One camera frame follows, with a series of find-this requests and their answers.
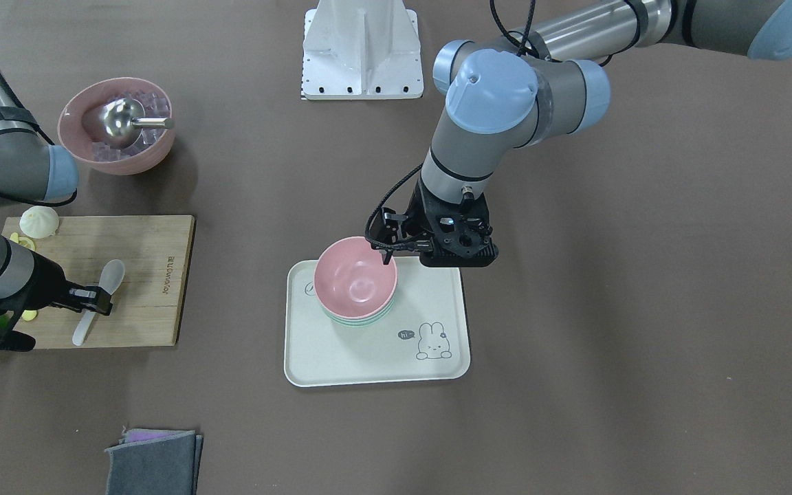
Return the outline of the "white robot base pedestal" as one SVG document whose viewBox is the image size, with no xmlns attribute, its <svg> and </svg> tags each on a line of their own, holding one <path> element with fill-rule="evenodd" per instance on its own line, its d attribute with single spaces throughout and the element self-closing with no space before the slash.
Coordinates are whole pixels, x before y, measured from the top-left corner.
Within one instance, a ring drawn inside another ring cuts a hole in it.
<svg viewBox="0 0 792 495">
<path fill-rule="evenodd" d="M 305 100 L 424 94 L 417 14 L 402 1 L 320 1 L 304 17 Z"/>
</svg>

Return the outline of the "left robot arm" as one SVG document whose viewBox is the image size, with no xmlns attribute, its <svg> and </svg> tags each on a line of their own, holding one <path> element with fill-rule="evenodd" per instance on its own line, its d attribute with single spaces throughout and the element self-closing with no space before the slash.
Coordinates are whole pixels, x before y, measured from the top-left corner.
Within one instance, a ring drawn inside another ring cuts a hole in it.
<svg viewBox="0 0 792 495">
<path fill-rule="evenodd" d="M 484 190 L 512 149 L 599 122 L 612 91 L 604 63 L 670 43 L 750 59 L 792 58 L 792 1 L 600 1 L 562 18 L 449 42 L 433 76 L 442 116 L 405 213 L 378 206 L 365 238 L 384 264 L 416 252 L 427 267 L 496 260 Z"/>
</svg>

